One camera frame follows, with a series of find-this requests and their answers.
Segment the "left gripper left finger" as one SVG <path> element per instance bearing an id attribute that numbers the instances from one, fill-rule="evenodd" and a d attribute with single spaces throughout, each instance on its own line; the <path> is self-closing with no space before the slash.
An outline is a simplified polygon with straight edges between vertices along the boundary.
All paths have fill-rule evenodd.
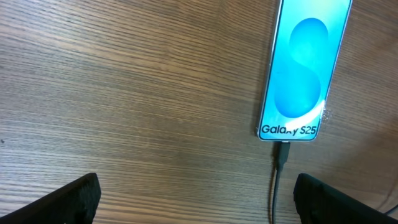
<path id="1" fill-rule="evenodd" d="M 101 198 L 98 176 L 88 173 L 1 217 L 1 223 L 93 223 Z"/>

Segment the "blue Galaxy smartphone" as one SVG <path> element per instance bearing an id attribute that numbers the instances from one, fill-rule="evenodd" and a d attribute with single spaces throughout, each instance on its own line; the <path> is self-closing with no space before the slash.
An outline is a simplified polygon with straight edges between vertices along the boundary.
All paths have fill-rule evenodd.
<path id="1" fill-rule="evenodd" d="M 281 0 L 277 7 L 257 136 L 318 136 L 352 0 Z"/>

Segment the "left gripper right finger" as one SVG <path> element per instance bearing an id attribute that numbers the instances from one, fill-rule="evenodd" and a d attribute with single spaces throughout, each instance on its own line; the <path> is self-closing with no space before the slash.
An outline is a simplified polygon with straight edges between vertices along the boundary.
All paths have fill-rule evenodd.
<path id="1" fill-rule="evenodd" d="M 306 173 L 298 175 L 294 202 L 303 224 L 397 224 L 395 218 Z"/>

